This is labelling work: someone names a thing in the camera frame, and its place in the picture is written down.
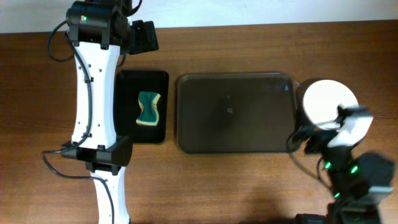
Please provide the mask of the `white plate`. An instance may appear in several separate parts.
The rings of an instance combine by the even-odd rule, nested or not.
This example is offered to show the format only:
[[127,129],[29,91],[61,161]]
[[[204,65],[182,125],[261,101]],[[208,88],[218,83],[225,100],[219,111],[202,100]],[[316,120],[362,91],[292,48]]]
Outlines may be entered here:
[[345,109],[359,105],[354,93],[344,84],[334,80],[312,83],[302,100],[302,108],[308,120],[324,130],[340,127],[340,124],[335,122],[339,106]]

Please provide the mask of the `green and yellow sponge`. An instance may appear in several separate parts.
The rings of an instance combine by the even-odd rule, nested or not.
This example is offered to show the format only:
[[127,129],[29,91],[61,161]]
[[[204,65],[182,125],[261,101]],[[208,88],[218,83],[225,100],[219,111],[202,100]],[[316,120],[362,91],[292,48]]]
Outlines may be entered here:
[[136,123],[141,126],[157,126],[160,116],[157,109],[161,95],[151,91],[141,91],[139,93],[139,107],[141,113],[136,119]]

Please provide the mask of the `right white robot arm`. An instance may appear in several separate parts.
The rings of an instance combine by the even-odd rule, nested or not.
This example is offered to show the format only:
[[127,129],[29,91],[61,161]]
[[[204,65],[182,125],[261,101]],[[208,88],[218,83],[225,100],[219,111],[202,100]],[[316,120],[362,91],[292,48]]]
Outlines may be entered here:
[[394,163],[379,154],[369,152],[353,158],[352,146],[328,147],[326,141],[331,131],[317,131],[313,124],[293,132],[286,146],[298,148],[307,141],[307,154],[320,153],[319,161],[325,161],[335,201],[328,205],[326,215],[297,214],[297,224],[381,224],[378,205],[392,192],[390,183],[394,175]]

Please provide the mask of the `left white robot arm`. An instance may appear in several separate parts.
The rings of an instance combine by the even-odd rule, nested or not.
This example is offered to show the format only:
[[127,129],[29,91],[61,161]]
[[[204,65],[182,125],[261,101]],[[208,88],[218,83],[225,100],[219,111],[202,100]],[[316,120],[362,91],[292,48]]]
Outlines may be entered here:
[[114,81],[120,55],[158,50],[153,22],[129,22],[130,0],[76,1],[66,13],[66,33],[76,61],[77,106],[72,139],[61,155],[85,163],[95,184],[99,222],[130,223],[124,175],[132,142],[114,127]]

